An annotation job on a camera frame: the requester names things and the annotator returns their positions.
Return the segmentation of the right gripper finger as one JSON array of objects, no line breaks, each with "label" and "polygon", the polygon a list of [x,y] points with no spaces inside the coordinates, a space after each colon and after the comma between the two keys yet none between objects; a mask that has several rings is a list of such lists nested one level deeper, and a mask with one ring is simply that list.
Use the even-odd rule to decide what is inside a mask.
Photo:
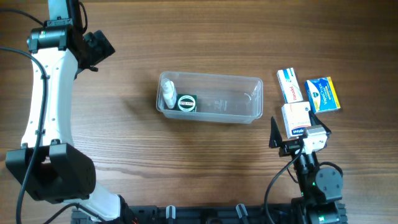
[{"label": "right gripper finger", "polygon": [[309,111],[308,113],[312,126],[318,126],[318,125],[322,126],[326,131],[326,135],[329,136],[331,134],[331,130],[318,119],[318,117],[315,115],[313,111]]},{"label": "right gripper finger", "polygon": [[275,118],[271,117],[271,133],[269,139],[269,147],[281,147],[282,145],[282,136],[280,134],[277,122]]}]

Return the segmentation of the white orange medicine box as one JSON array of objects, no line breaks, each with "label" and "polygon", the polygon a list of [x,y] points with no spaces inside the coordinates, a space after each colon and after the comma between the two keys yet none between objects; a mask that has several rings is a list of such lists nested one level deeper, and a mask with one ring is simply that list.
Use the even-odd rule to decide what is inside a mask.
[{"label": "white orange medicine box", "polygon": [[304,129],[312,125],[309,117],[311,107],[308,101],[285,104],[281,110],[289,139],[301,136]]}]

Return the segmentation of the white spray bottle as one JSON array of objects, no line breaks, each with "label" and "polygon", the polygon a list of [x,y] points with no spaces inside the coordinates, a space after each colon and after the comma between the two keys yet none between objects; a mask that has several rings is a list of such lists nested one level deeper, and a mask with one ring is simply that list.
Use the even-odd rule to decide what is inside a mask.
[{"label": "white spray bottle", "polygon": [[177,91],[173,81],[165,78],[161,80],[160,85],[165,104],[169,109],[173,109],[177,102]]}]

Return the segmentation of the green round-logo packet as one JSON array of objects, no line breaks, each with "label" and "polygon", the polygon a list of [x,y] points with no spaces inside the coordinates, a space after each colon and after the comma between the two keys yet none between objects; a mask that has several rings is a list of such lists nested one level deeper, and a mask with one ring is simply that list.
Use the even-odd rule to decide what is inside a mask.
[{"label": "green round-logo packet", "polygon": [[196,95],[177,95],[175,109],[182,112],[196,112],[197,96]]}]

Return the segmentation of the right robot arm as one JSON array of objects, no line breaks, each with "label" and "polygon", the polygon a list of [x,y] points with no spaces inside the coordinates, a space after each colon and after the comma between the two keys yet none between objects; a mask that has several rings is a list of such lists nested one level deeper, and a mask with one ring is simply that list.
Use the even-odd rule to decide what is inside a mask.
[{"label": "right robot arm", "polygon": [[311,126],[297,139],[283,140],[277,122],[271,118],[269,147],[278,148],[279,157],[291,160],[272,178],[264,196],[264,211],[268,223],[276,221],[271,216],[268,198],[277,179],[294,167],[301,197],[291,201],[292,218],[297,223],[342,223],[337,201],[343,198],[343,170],[332,162],[319,162],[317,152],[326,148],[331,130],[312,111],[308,112]]}]

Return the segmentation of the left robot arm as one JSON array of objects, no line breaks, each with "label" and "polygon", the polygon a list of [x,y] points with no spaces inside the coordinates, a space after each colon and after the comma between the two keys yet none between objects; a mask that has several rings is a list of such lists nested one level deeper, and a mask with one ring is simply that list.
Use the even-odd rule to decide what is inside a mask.
[{"label": "left robot arm", "polygon": [[97,30],[88,32],[80,1],[49,1],[49,19],[33,29],[24,56],[34,77],[29,120],[19,149],[8,151],[6,167],[21,184],[16,221],[25,195],[75,207],[95,223],[126,223],[124,199],[97,183],[93,161],[75,148],[71,131],[72,91],[77,75],[114,53]]}]

